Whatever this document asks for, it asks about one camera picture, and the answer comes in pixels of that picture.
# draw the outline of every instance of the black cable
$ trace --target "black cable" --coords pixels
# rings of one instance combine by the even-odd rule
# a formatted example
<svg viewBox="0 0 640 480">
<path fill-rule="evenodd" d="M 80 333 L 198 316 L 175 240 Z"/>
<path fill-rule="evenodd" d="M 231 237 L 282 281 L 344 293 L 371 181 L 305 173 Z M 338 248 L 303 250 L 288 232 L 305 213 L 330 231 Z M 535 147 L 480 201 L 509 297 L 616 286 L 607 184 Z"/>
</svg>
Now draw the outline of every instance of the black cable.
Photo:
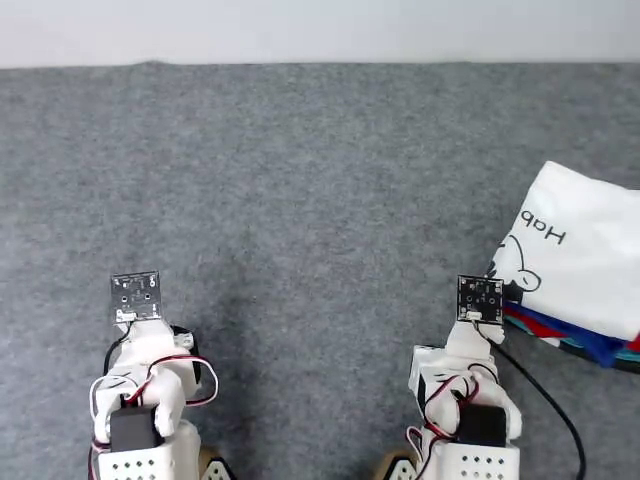
<svg viewBox="0 0 640 480">
<path fill-rule="evenodd" d="M 472 363 L 467 367 L 467 370 L 471 370 L 471 367 L 482 367 L 484 368 L 487 372 L 489 372 L 491 374 L 491 376 L 493 377 L 493 379 L 496 381 L 496 383 L 498 385 L 500 385 L 500 380 L 498 380 L 498 376 L 493 372 L 493 370 L 491 370 L 489 367 L 487 367 L 486 365 L 482 364 L 482 363 Z"/>
<path fill-rule="evenodd" d="M 111 355 L 113 355 L 113 351 L 118 348 L 118 346 L 124 342 L 126 340 L 126 338 L 129 336 L 129 332 L 131 332 L 131 326 L 133 325 L 133 322 L 129 322 L 129 326 L 127 327 L 127 331 L 124 332 L 124 335 L 121 336 L 118 340 L 116 340 L 115 342 L 113 342 L 111 344 L 111 346 L 109 347 L 109 350 L 107 350 L 107 353 L 104 355 L 104 367 L 102 368 L 102 374 L 106 375 L 107 373 L 109 373 L 109 364 L 111 363 Z"/>
<path fill-rule="evenodd" d="M 580 438 L 580 434 L 578 433 L 578 430 L 576 429 L 571 419 L 567 416 L 566 413 L 564 413 L 564 410 L 562 410 L 562 407 L 558 405 L 558 402 L 554 400 L 554 398 L 544 389 L 544 387 L 540 385 L 538 381 L 535 378 L 533 378 L 533 376 L 522 365 L 520 365 L 520 363 L 518 363 L 518 361 L 515 358 L 513 358 L 510 354 L 504 351 L 493 340 L 488 339 L 484 335 L 482 336 L 491 344 L 493 348 L 495 348 L 495 350 L 500 355 L 502 355 L 514 367 L 516 367 L 516 370 L 518 370 L 522 375 L 524 375 L 524 378 L 529 380 L 529 383 L 531 383 L 531 385 L 536 387 L 536 390 L 538 390 L 540 395 L 542 395 L 545 398 L 545 400 L 549 402 L 549 404 L 553 407 L 556 413 L 560 415 L 560 418 L 562 418 L 564 423 L 567 425 L 567 428 L 571 432 L 571 435 L 573 436 L 573 440 L 576 442 L 576 448 L 578 449 L 578 457 L 580 458 L 580 469 L 578 470 L 578 474 L 576 475 L 576 480 L 583 480 L 587 473 L 587 458 L 584 453 L 584 446 L 582 445 L 582 439 Z"/>
</svg>

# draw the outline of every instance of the wire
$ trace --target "wire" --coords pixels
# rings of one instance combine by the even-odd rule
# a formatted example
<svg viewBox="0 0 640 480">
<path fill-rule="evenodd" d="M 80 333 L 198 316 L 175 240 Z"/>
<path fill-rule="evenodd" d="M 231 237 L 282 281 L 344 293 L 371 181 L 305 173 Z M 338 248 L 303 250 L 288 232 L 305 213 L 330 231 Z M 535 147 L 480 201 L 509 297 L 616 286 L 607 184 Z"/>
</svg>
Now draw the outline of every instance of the wire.
<svg viewBox="0 0 640 480">
<path fill-rule="evenodd" d="M 470 364 L 467 367 L 467 370 L 470 370 L 470 371 L 473 372 L 473 370 L 471 370 L 471 367 L 482 367 L 482 368 L 484 368 L 487 372 L 489 372 L 491 374 L 491 376 L 496 381 L 496 383 L 498 385 L 500 385 L 500 380 L 498 379 L 498 376 L 495 374 L 495 372 L 493 370 L 491 370 L 489 367 L 487 367 L 486 365 L 484 365 L 483 363 L 472 363 L 472 364 Z"/>
<path fill-rule="evenodd" d="M 513 358 L 509 353 L 503 350 L 502 347 L 500 347 L 500 345 L 498 345 L 496 342 L 487 338 L 480 331 L 476 322 L 473 322 L 473 325 L 476 331 L 480 334 L 482 338 L 484 338 L 487 342 L 489 342 L 489 344 L 500 355 L 502 355 L 505 359 L 507 359 L 516 368 L 516 370 L 518 370 L 524 376 L 524 378 L 529 380 L 529 383 L 531 383 L 531 385 L 533 385 L 536 388 L 536 390 L 538 390 L 540 395 L 542 395 L 544 399 L 547 402 L 549 402 L 549 404 L 553 407 L 556 413 L 564 421 L 565 425 L 571 432 L 571 436 L 573 437 L 573 440 L 576 444 L 576 448 L 578 449 L 578 457 L 580 459 L 580 468 L 578 470 L 578 474 L 576 475 L 576 480 L 583 480 L 587 473 L 587 459 L 584 453 L 584 446 L 582 445 L 582 439 L 580 438 L 580 434 L 578 433 L 578 430 L 576 429 L 575 425 L 573 424 L 569 416 L 564 412 L 564 410 L 562 410 L 562 407 L 558 405 L 558 402 L 555 401 L 555 399 L 544 389 L 544 387 L 540 385 L 538 381 L 535 378 L 533 378 L 533 376 L 522 365 L 520 365 L 520 363 L 515 358 Z"/>
<path fill-rule="evenodd" d="M 213 366 L 211 365 L 211 362 L 209 362 L 209 360 L 199 355 L 169 355 L 168 357 L 159 358 L 154 362 L 152 362 L 151 365 L 149 365 L 149 368 L 147 369 L 147 378 L 145 379 L 144 383 L 140 385 L 140 387 L 138 387 L 138 389 L 129 398 L 126 399 L 126 402 L 129 405 L 131 405 L 136 400 L 138 400 L 138 398 L 142 396 L 145 389 L 149 386 L 149 384 L 151 383 L 151 380 L 153 379 L 152 369 L 154 367 L 161 365 L 162 363 L 173 362 L 176 360 L 190 360 L 192 362 L 198 362 L 205 365 L 211 372 L 211 376 L 213 377 L 213 380 L 214 380 L 215 387 L 213 389 L 213 393 L 199 400 L 187 400 L 187 406 L 197 407 L 201 405 L 206 405 L 207 403 L 210 403 L 213 400 L 215 400 L 215 398 L 218 396 L 218 388 L 219 388 L 220 382 L 218 380 L 218 375 L 216 375 L 216 372 L 213 369 Z"/>
<path fill-rule="evenodd" d="M 411 435 L 415 435 L 420 439 L 420 447 L 415 444 Z M 404 438 L 407 439 L 407 442 L 409 442 L 409 445 L 411 445 L 413 451 L 416 452 L 418 460 L 422 462 L 422 450 L 420 450 L 422 448 L 422 432 L 420 431 L 420 429 L 414 426 L 407 427 L 407 430 L 404 432 Z"/>
<path fill-rule="evenodd" d="M 446 440 L 446 439 L 442 437 L 438 437 L 436 435 L 429 442 L 429 448 L 428 448 L 429 453 L 427 453 L 427 459 L 422 464 L 422 468 L 420 469 L 420 472 L 418 472 L 418 475 L 416 475 L 416 480 L 420 480 L 422 476 L 425 474 L 425 472 L 427 471 L 427 467 L 429 466 L 429 462 L 431 461 L 431 456 L 433 455 L 433 446 L 435 445 L 436 442 L 440 440 Z"/>
<path fill-rule="evenodd" d="M 104 380 L 107 380 L 110 378 L 114 380 L 122 380 L 125 382 L 130 382 L 133 385 L 134 392 L 138 389 L 138 384 L 135 382 L 135 380 L 133 380 L 131 377 L 126 377 L 124 375 L 103 375 L 102 377 L 96 378 L 91 384 L 91 387 L 89 387 L 89 412 L 91 413 L 91 418 L 93 420 L 96 419 L 95 391 Z"/>
<path fill-rule="evenodd" d="M 109 450 L 110 447 L 111 445 L 108 443 L 100 443 L 95 438 L 91 440 L 91 447 L 89 447 L 89 456 L 87 458 L 87 472 L 89 473 L 89 480 L 98 480 L 93 466 L 93 452 L 96 452 L 99 455 L 102 452 Z"/>
<path fill-rule="evenodd" d="M 106 375 L 107 373 L 109 373 L 109 363 L 111 363 L 111 355 L 113 355 L 113 351 L 116 348 L 118 348 L 118 346 L 127 339 L 127 337 L 129 336 L 129 333 L 131 332 L 132 325 L 133 325 L 133 322 L 129 322 L 129 325 L 127 326 L 127 331 L 124 332 L 124 335 L 122 335 L 118 340 L 113 342 L 109 347 L 109 349 L 107 350 L 107 353 L 104 356 L 104 366 L 102 367 L 103 375 Z"/>
<path fill-rule="evenodd" d="M 435 433 L 437 436 L 442 437 L 442 438 L 447 438 L 447 439 L 453 439 L 453 436 L 455 435 L 455 433 L 449 433 L 449 432 L 445 432 L 444 430 L 442 430 L 437 424 L 435 424 L 434 422 L 430 421 L 427 418 L 427 405 L 429 405 L 429 402 L 433 401 L 433 399 L 435 399 L 437 396 L 441 395 L 445 389 L 457 378 L 462 378 L 463 380 L 465 380 L 465 385 L 467 387 L 467 392 L 469 391 L 469 384 L 466 383 L 466 379 L 464 377 L 460 377 L 460 375 L 452 375 L 451 377 L 449 377 L 447 380 L 445 380 L 442 385 L 440 385 L 437 390 L 435 392 L 433 392 L 431 394 L 431 396 L 427 399 L 427 401 L 424 403 L 424 412 L 422 412 L 422 416 L 425 422 L 425 427 L 427 427 L 429 430 L 431 430 L 433 433 Z"/>
</svg>

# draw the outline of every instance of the blue fabric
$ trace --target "blue fabric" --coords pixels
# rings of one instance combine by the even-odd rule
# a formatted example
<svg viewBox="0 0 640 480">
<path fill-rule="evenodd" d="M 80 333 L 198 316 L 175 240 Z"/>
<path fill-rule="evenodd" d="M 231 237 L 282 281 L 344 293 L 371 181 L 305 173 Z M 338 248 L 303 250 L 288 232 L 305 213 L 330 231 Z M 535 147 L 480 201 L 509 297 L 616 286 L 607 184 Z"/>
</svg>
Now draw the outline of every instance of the blue fabric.
<svg viewBox="0 0 640 480">
<path fill-rule="evenodd" d="M 523 315 L 539 322 L 540 324 L 553 328 L 565 335 L 569 336 L 580 346 L 582 346 L 589 354 L 603 367 L 612 367 L 616 361 L 616 355 L 624 349 L 627 344 L 626 340 L 607 337 L 594 333 L 576 325 L 572 325 L 557 318 L 544 315 L 529 308 L 523 307 L 517 303 L 506 302 L 506 304 Z"/>
</svg>

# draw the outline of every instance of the gray carpet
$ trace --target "gray carpet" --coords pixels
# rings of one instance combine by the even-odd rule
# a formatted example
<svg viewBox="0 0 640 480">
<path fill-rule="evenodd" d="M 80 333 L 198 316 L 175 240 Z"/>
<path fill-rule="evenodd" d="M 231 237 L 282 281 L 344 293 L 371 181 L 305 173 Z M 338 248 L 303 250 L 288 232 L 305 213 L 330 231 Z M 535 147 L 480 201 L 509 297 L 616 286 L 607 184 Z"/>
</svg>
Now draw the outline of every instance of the gray carpet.
<svg viewBox="0 0 640 480">
<path fill-rule="evenodd" d="M 143 269 L 215 362 L 191 418 L 239 478 L 369 478 L 419 420 L 412 345 L 444 341 L 456 275 L 484 271 L 543 161 L 638 188 L 639 152 L 640 65 L 0 72 L 2 478 L 86 478 L 108 278 Z M 588 478 L 638 472 L 639 376 L 506 345 Z M 522 478 L 572 478 L 566 428 L 499 363 Z"/>
</svg>

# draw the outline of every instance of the perforated white plate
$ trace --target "perforated white plate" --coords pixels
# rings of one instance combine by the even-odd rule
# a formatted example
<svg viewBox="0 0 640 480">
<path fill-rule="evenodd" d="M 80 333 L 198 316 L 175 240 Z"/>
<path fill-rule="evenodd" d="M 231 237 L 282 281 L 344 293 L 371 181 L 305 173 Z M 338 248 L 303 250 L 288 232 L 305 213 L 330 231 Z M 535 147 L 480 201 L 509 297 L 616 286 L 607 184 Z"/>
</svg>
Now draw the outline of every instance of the perforated white plate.
<svg viewBox="0 0 640 480">
<path fill-rule="evenodd" d="M 438 455 L 438 478 L 446 480 L 518 480 L 520 450 L 449 443 Z"/>
</svg>

